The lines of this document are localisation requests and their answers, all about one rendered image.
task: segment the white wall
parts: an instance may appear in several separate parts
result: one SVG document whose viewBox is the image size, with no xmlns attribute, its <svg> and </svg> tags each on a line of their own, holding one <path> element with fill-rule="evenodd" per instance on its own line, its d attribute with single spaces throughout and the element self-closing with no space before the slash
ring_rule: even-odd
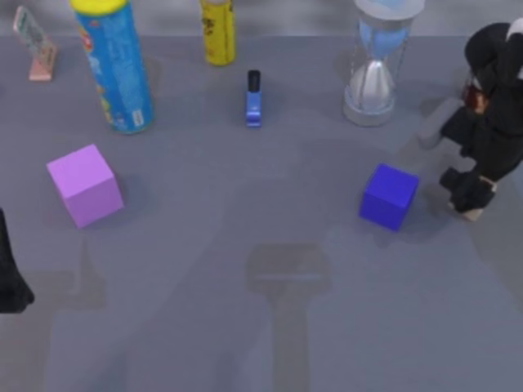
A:
<svg viewBox="0 0 523 392">
<path fill-rule="evenodd" d="M 143 35 L 200 33 L 198 0 L 131 0 Z M 325 35 L 352 31 L 353 0 L 236 0 L 240 35 Z M 426 0 L 415 35 L 467 35 L 495 21 L 523 16 L 523 0 Z M 49 33 L 76 34 L 68 0 L 0 0 L 0 34 L 11 34 L 18 5 Z"/>
</svg>

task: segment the sand timer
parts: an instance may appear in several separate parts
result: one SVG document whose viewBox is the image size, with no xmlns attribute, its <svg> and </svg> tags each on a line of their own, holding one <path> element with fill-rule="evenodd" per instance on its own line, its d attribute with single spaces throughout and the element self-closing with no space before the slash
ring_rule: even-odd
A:
<svg viewBox="0 0 523 392">
<path fill-rule="evenodd" d="M 356 44 L 343 112 L 362 127 L 377 127 L 392 115 L 396 79 L 413 19 L 425 0 L 355 0 Z"/>
</svg>

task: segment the blue usb flash drive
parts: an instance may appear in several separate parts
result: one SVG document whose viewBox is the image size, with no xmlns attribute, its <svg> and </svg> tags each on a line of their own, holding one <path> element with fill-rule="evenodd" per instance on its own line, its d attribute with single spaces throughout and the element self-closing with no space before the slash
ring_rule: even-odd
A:
<svg viewBox="0 0 523 392">
<path fill-rule="evenodd" d="M 258 70 L 250 70 L 247 73 L 247 95 L 245 102 L 245 122 L 248 127 L 260 127 L 262 125 L 262 74 Z"/>
</svg>

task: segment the tabletop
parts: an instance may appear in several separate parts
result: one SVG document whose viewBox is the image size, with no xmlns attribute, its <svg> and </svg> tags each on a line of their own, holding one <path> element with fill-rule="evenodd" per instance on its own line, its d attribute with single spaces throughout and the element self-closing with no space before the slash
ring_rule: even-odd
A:
<svg viewBox="0 0 523 392">
<path fill-rule="evenodd" d="M 1 38 L 0 205 L 37 301 L 0 317 L 3 392 L 492 392 L 523 385 L 523 175 L 474 224 L 438 184 L 470 166 L 413 135 L 466 73 L 463 38 L 412 38 L 384 127 L 342 115 L 347 38 L 147 38 L 156 119 L 105 123 L 79 39 L 55 79 Z M 244 125 L 260 69 L 263 125 Z M 126 207 L 76 229 L 46 163 L 94 143 Z M 373 169 L 420 177 L 399 233 L 362 221 Z"/>
</svg>

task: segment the cube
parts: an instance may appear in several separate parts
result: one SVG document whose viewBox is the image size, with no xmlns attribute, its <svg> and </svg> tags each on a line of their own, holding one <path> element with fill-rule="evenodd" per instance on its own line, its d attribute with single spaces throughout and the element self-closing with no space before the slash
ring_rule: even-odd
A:
<svg viewBox="0 0 523 392">
<path fill-rule="evenodd" d="M 95 145 L 48 163 L 47 170 L 78 228 L 123 207 L 114 174 Z"/>
<path fill-rule="evenodd" d="M 360 217 L 388 229 L 399 230 L 418 184 L 416 176 L 379 164 L 364 191 Z"/>
</svg>

